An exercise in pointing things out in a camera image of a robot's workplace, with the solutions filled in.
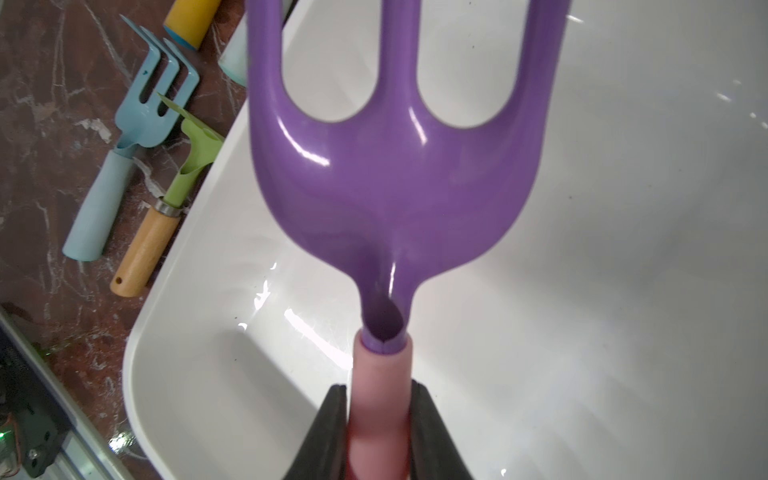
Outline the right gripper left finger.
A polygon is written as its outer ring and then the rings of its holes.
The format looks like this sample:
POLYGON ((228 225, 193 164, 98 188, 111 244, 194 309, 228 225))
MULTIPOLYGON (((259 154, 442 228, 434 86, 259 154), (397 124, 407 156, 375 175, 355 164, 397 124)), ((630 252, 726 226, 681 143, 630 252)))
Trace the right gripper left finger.
POLYGON ((285 480, 341 480, 347 464, 347 387, 332 385, 285 480))

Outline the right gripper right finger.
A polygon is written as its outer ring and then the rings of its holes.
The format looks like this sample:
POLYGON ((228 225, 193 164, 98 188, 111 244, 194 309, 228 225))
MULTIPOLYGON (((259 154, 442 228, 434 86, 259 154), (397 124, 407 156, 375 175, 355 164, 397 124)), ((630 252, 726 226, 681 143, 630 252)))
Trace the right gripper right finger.
POLYGON ((472 480, 425 385, 411 382, 410 478, 472 480))

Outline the purple rake pink handle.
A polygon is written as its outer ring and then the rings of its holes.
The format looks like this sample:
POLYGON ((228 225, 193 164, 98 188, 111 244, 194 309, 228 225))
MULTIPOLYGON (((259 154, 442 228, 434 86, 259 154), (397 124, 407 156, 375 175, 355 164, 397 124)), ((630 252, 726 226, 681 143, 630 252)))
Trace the purple rake pink handle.
POLYGON ((386 1, 367 103, 327 123, 290 98, 282 7, 247 5, 248 96, 256 178, 297 245, 348 275, 361 302, 353 350, 346 475, 404 479, 415 462, 413 298, 425 281, 498 243, 532 190, 570 5, 527 8, 515 84, 472 128, 447 125, 417 85, 421 5, 386 1))

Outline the green fork wooden handle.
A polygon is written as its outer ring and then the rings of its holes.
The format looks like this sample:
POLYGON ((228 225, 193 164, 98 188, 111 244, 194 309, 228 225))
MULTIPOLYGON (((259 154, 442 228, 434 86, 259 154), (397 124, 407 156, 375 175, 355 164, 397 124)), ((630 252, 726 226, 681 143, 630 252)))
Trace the green fork wooden handle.
POLYGON ((165 96, 160 99, 182 117, 181 131, 190 140, 190 151, 165 195, 148 209, 112 279, 110 290, 121 297, 137 297, 148 284, 178 228, 185 202, 224 143, 222 135, 183 107, 165 96))

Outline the light blue fork white handle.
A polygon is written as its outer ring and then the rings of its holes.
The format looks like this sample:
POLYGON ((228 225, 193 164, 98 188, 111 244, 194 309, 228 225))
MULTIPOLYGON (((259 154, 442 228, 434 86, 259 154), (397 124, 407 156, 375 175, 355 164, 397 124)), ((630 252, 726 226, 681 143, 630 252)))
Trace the light blue fork white handle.
POLYGON ((244 12, 218 61, 222 72, 242 87, 248 85, 247 26, 247 12, 244 12))

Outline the light blue rake blue handle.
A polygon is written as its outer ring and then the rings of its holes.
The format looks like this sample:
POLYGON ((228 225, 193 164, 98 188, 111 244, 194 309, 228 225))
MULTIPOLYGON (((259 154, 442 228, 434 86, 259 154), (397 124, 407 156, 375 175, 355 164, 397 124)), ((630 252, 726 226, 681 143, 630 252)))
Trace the light blue rake blue handle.
POLYGON ((187 74, 171 98, 173 102, 186 106, 200 82, 198 71, 172 42, 159 40, 130 19, 125 22, 147 43, 149 51, 117 109, 115 122, 121 134, 105 157, 62 247, 66 257, 82 262, 102 255, 134 174, 136 150, 159 146, 180 117, 173 110, 160 112, 161 97, 171 92, 182 68, 187 74))

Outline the dark blue fork yellow handle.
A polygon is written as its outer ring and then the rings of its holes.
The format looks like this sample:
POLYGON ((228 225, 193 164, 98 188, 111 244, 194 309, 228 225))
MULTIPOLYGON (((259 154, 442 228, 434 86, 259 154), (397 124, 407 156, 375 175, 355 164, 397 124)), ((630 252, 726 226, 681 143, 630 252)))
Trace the dark blue fork yellow handle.
POLYGON ((163 27, 176 43, 197 51, 220 4, 221 0, 175 0, 163 27))

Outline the white plastic storage box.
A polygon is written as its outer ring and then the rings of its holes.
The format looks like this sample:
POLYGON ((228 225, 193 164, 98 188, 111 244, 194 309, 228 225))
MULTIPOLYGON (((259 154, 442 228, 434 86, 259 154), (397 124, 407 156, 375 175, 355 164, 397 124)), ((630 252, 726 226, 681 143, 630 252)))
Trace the white plastic storage box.
MULTIPOLYGON (((232 125, 128 340, 166 479, 279 479, 361 325, 232 125)), ((572 4, 534 189, 418 290, 423 383, 476 479, 767 475, 767 5, 572 4)))

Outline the aluminium front rail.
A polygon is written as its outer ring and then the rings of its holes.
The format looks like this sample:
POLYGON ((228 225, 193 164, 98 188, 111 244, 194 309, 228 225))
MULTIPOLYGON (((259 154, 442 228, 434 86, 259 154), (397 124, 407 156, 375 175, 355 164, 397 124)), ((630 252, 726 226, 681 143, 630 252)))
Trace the aluminium front rail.
MULTIPOLYGON (((56 399, 68 414, 72 430, 62 451, 41 479, 130 479, 132 475, 77 407, 72 397, 55 378, 42 357, 17 328, 12 316, 1 312, 1 330, 5 328, 28 352, 39 358, 40 369, 56 399)), ((18 427, 7 405, 5 385, 1 380, 1 477, 33 479, 22 469, 18 427)))

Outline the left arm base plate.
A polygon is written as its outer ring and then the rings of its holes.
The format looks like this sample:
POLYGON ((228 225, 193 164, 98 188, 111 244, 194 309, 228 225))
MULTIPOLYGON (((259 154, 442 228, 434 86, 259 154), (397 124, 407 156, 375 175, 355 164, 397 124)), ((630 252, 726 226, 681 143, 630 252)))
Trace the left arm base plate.
POLYGON ((1 330, 1 380, 18 427, 22 469, 41 479, 51 467, 72 423, 42 373, 39 358, 28 354, 5 328, 1 330))

